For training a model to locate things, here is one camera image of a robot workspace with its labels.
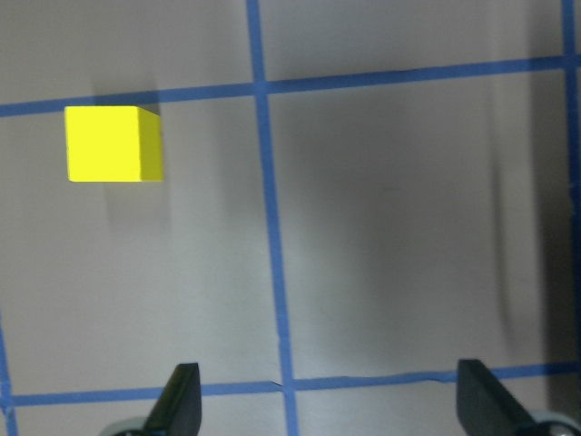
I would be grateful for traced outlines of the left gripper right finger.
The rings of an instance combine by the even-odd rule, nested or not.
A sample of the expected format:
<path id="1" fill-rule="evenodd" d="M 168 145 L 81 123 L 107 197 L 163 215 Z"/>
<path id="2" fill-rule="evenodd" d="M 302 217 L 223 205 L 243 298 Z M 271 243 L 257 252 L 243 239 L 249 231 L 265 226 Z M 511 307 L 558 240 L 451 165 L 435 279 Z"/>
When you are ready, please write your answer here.
<path id="1" fill-rule="evenodd" d="M 480 360 L 457 365 L 456 414 L 467 435 L 525 435 L 536 426 L 532 415 Z"/>

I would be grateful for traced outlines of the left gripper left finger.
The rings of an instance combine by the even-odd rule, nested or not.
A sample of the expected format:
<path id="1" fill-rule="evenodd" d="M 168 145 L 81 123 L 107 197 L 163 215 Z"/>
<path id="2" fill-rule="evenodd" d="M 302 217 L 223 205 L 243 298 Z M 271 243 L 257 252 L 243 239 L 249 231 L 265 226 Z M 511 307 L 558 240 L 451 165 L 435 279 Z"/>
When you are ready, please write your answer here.
<path id="1" fill-rule="evenodd" d="M 198 363 L 178 364 L 147 417 L 145 435 L 196 436 L 202 426 Z"/>

